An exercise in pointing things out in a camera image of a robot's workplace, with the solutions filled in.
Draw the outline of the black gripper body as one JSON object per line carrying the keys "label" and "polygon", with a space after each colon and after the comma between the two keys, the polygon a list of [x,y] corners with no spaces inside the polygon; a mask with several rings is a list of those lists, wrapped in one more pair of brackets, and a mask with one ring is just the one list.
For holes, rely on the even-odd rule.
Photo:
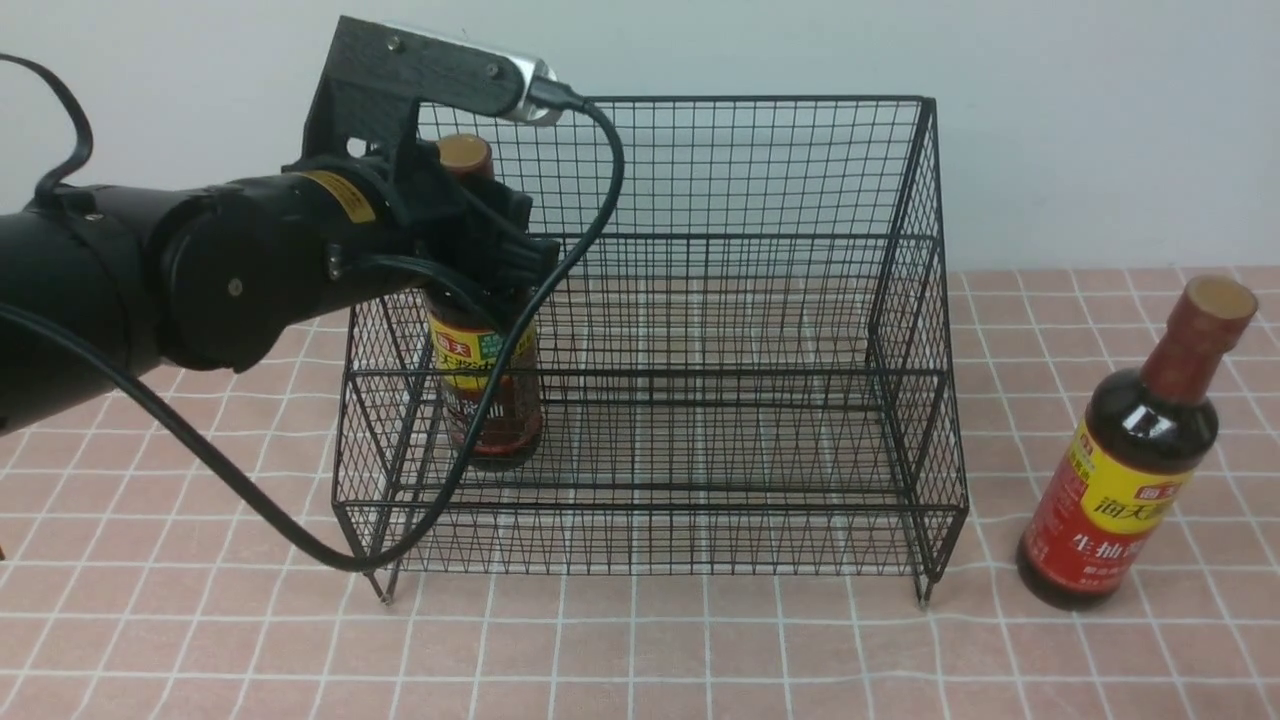
{"label": "black gripper body", "polygon": [[529,234],[532,197],[497,179],[485,140],[415,140],[375,147],[387,179],[390,241],[376,250],[381,293],[438,284],[448,275],[477,295],[532,290],[561,258],[557,240]]}

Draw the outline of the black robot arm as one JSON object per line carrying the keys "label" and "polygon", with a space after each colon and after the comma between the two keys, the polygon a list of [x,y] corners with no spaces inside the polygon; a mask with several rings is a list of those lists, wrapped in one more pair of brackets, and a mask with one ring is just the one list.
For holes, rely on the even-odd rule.
{"label": "black robot arm", "polygon": [[419,142],[404,169],[321,156],[196,190],[61,187],[3,218],[3,305],[52,323],[132,375],[169,364],[246,372],[285,328],[422,283],[375,256],[413,258],[486,293],[545,281],[556,240],[529,236],[532,199],[462,178]]}

